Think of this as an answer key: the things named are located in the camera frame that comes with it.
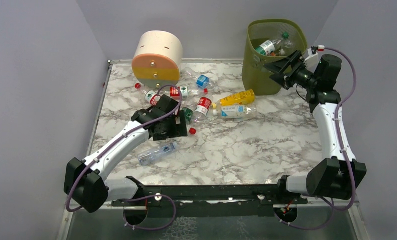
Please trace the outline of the green cap water bottle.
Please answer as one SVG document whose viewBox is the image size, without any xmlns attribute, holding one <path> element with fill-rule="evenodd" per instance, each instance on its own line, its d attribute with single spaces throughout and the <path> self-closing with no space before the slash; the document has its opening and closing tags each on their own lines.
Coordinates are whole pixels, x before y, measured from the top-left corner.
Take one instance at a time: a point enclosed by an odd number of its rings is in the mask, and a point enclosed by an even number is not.
<svg viewBox="0 0 397 240">
<path fill-rule="evenodd" d="M 255 49 L 255 51 L 263 56 L 273 56 L 274 54 L 276 54 L 277 39 L 279 39 L 280 37 L 289 38 L 290 34 L 288 32 L 283 32 L 279 37 L 266 40 L 265 42 L 261 43 Z"/>
</svg>

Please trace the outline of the red white label water bottle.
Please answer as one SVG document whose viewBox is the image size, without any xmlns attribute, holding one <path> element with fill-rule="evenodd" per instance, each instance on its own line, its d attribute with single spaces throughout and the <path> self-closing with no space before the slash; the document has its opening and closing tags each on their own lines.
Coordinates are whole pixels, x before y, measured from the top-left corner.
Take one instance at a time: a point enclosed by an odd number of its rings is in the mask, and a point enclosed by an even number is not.
<svg viewBox="0 0 397 240">
<path fill-rule="evenodd" d="M 193 111 L 192 123 L 195 125 L 203 123 L 207 119 L 208 112 L 213 103 L 213 96 L 211 94 L 206 94 L 202 96 L 195 110 Z"/>
</svg>

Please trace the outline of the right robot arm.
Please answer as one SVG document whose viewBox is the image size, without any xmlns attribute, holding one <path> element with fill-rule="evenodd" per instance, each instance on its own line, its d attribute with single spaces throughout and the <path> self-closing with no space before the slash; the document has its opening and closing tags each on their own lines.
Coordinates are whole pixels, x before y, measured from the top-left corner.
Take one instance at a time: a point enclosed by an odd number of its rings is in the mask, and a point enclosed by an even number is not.
<svg viewBox="0 0 397 240">
<path fill-rule="evenodd" d="M 278 182 L 283 192 L 353 200 L 356 190 L 367 173 L 364 163 L 357 162 L 343 124 L 340 93 L 334 87 L 342 69 L 342 59 L 324 54 L 314 72 L 300 51 L 272 62 L 264 68 L 270 78 L 284 89 L 301 86 L 306 90 L 306 102 L 319 130 L 322 161 L 309 172 L 283 176 Z"/>
</svg>

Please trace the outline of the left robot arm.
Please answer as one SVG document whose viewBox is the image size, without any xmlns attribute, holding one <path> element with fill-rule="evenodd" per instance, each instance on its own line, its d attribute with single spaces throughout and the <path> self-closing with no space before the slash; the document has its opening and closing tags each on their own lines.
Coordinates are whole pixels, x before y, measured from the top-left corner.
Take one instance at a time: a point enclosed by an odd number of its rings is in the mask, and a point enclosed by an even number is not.
<svg viewBox="0 0 397 240">
<path fill-rule="evenodd" d="M 66 166 L 63 185 L 67 194 L 66 210 L 75 212 L 70 207 L 72 200 L 80 208 L 94 213 L 106 202 L 133 199 L 139 191 L 139 183 L 128 177 L 110 180 L 110 173 L 149 139 L 162 141 L 186 137 L 184 116 L 180 102 L 163 95 L 156 105 L 136 111 L 127 125 L 102 148 L 83 160 L 71 159 Z"/>
</svg>

